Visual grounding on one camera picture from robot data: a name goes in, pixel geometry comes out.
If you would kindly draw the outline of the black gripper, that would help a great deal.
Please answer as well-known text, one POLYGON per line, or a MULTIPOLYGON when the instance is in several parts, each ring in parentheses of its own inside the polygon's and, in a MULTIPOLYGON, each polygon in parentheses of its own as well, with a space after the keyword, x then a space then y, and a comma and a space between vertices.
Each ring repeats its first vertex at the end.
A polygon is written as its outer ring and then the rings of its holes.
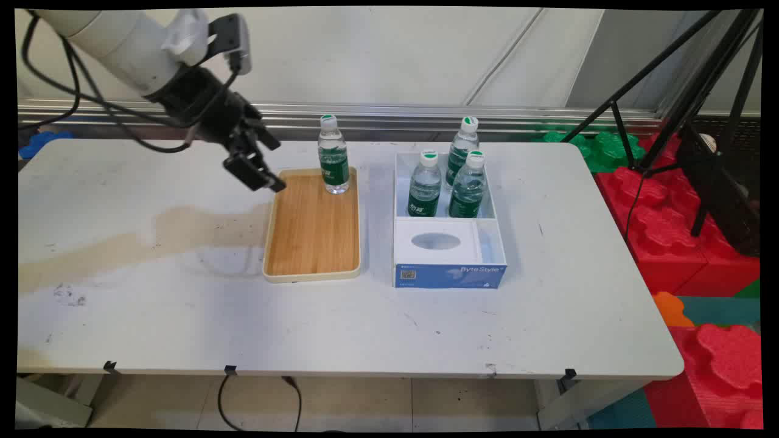
POLYGON ((147 95, 184 130, 194 128, 206 142, 225 147, 225 170, 251 191, 281 192, 287 184, 267 166, 257 142, 276 150, 281 142, 267 130, 262 115, 241 94, 203 67, 181 68, 161 89, 147 95))

